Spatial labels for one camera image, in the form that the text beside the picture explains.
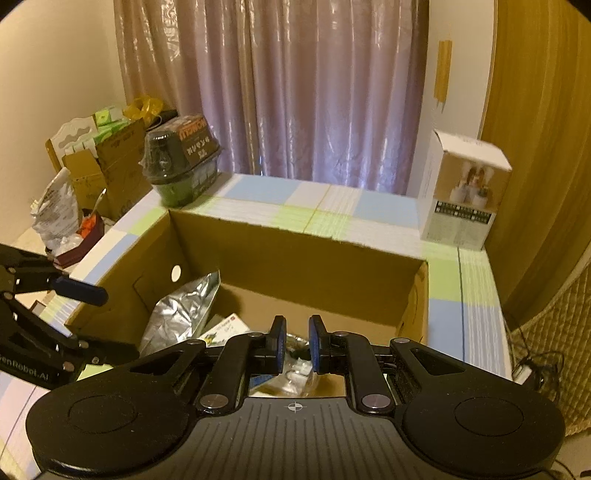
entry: pink curtain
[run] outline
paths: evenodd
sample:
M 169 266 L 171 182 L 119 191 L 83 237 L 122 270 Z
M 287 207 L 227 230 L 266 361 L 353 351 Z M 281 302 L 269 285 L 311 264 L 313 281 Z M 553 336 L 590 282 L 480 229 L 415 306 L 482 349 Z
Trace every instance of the pink curtain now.
M 128 99 L 203 112 L 223 170 L 405 193 L 427 0 L 115 0 Z

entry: wall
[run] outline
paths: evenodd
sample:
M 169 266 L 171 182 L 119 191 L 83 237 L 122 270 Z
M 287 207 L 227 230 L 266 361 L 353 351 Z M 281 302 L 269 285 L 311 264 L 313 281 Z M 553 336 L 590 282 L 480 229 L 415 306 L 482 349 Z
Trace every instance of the wall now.
M 478 138 L 489 84 L 495 29 L 494 0 L 430 0 L 423 106 L 407 195 L 416 197 L 433 128 Z M 445 105 L 433 97 L 440 40 L 452 40 Z
M 125 103 L 111 0 L 27 0 L 0 23 L 0 242 L 30 225 L 61 124 Z

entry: clutter pile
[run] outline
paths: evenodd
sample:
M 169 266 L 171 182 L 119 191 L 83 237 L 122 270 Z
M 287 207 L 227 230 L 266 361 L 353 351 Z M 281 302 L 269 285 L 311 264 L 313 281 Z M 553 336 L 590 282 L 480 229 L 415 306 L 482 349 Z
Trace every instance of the clutter pile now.
M 46 142 L 56 177 L 31 206 L 33 228 L 68 267 L 79 262 L 152 186 L 164 206 L 193 201 L 217 177 L 222 148 L 203 115 L 136 98 L 61 126 Z

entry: red object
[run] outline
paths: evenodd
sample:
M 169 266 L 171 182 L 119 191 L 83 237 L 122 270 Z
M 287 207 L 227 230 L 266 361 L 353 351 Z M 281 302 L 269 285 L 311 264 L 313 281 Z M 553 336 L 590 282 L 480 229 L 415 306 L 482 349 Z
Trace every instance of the red object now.
M 94 247 L 101 238 L 103 238 L 105 234 L 105 223 L 103 221 L 103 217 L 101 217 L 98 213 L 95 213 L 93 217 L 83 220 L 82 226 L 78 231 L 80 232 L 79 235 L 84 237 L 84 240 L 82 240 L 82 243 L 77 247 L 73 248 L 72 250 L 68 250 L 67 252 L 56 257 L 55 263 L 61 268 L 67 268 L 77 264 L 85 257 L 90 249 Z

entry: orange item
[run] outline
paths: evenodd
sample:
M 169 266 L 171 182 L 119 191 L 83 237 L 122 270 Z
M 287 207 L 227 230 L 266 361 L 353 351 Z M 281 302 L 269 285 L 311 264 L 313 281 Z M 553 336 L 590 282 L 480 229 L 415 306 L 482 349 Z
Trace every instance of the orange item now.
M 80 235 L 82 238 L 86 238 L 90 234 L 92 229 L 95 227 L 95 225 L 96 213 L 93 213 L 92 216 L 89 216 L 82 220 L 82 225 L 80 226 L 77 232 L 78 235 Z

